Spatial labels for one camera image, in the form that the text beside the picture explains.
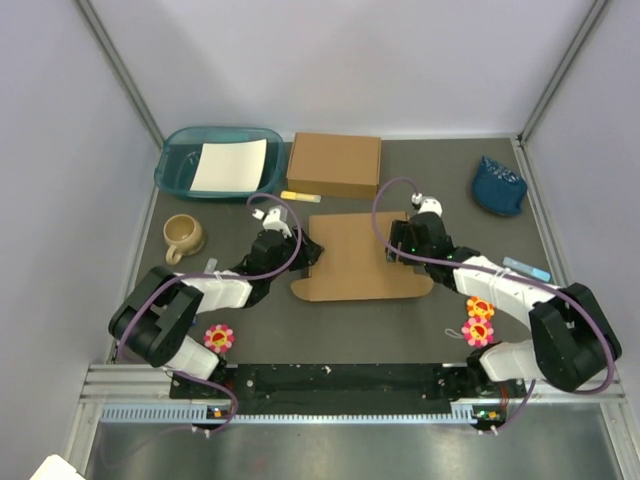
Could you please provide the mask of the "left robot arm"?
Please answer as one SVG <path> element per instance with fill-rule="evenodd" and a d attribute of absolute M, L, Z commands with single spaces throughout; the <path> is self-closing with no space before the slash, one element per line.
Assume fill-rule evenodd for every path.
<path fill-rule="evenodd" d="M 189 336 L 192 321 L 201 313 L 256 305 L 279 274 L 315 265 L 323 251 L 294 227 L 289 236 L 261 231 L 240 263 L 223 272 L 201 277 L 154 267 L 112 316 L 108 331 L 149 365 L 181 371 L 203 395 L 216 396 L 226 387 L 225 361 Z"/>

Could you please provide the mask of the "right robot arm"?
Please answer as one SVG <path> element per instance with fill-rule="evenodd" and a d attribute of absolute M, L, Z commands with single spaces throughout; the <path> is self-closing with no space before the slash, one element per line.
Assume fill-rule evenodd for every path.
<path fill-rule="evenodd" d="M 515 379 L 544 380 L 576 392 L 622 354 L 588 287 L 541 283 L 499 268 L 476 250 L 456 247 L 435 212 L 393 221 L 386 255 L 390 262 L 422 266 L 435 283 L 487 301 L 530 331 L 530 339 L 519 343 L 487 341 L 468 358 L 467 384 L 478 395 Z"/>

